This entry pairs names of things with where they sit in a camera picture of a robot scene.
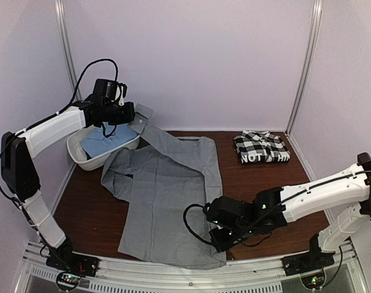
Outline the grey long sleeve shirt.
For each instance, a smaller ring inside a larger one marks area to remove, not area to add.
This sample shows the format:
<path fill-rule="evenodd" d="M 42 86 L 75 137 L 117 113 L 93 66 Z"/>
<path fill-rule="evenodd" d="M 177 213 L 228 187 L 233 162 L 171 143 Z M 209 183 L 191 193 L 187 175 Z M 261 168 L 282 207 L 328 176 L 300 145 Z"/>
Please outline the grey long sleeve shirt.
<path fill-rule="evenodd" d="M 147 143 L 123 148 L 106 160 L 101 184 L 129 204 L 118 251 L 147 262 L 186 269 L 216 269 L 226 254 L 200 241 L 211 228 L 202 210 L 222 194 L 215 142 L 175 137 L 152 126 L 141 104 L 129 127 Z"/>

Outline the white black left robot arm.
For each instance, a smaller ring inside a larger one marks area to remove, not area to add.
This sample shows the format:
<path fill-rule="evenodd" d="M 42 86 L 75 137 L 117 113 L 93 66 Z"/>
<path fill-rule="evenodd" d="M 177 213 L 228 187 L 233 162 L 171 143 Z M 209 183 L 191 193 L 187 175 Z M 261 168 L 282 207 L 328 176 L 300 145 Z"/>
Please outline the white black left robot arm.
<path fill-rule="evenodd" d="M 51 248 L 64 245 L 67 237 L 58 226 L 41 194 L 33 160 L 64 137 L 104 123 L 116 126 L 135 119 L 134 103 L 78 101 L 20 130 L 6 132 L 1 140 L 0 180 L 11 191 L 8 197 L 27 217 L 37 234 Z"/>

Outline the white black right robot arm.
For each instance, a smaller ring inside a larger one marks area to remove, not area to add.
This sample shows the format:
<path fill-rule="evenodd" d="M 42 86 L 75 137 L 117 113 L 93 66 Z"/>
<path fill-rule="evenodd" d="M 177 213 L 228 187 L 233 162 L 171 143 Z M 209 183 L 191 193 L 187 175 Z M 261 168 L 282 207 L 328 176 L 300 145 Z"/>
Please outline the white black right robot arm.
<path fill-rule="evenodd" d="M 349 168 L 316 181 L 263 190 L 248 203 L 219 197 L 207 204 L 204 214 L 216 225 L 209 233 L 218 252 L 227 251 L 255 234 L 270 234 L 316 212 L 344 205 L 345 210 L 312 239 L 315 244 L 303 256 L 314 270 L 343 241 L 371 220 L 371 156 L 361 153 Z"/>

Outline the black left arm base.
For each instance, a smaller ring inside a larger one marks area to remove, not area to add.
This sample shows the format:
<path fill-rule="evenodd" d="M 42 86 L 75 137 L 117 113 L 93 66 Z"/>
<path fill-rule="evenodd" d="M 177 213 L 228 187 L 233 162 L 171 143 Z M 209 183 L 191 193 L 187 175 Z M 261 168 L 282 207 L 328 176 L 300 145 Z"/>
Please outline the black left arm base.
<path fill-rule="evenodd" d="M 49 247 L 49 256 L 46 260 L 49 267 L 83 277 L 95 277 L 98 264 L 98 258 L 74 253 L 67 248 L 59 250 Z"/>

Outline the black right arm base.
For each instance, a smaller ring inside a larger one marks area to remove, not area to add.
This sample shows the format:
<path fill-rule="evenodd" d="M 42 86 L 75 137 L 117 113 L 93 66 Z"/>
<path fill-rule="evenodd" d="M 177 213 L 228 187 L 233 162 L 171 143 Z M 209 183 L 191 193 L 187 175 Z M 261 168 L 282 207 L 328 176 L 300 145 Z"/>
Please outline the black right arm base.
<path fill-rule="evenodd" d="M 303 274 L 334 264 L 334 253 L 311 252 L 286 256 L 282 259 L 286 276 Z"/>

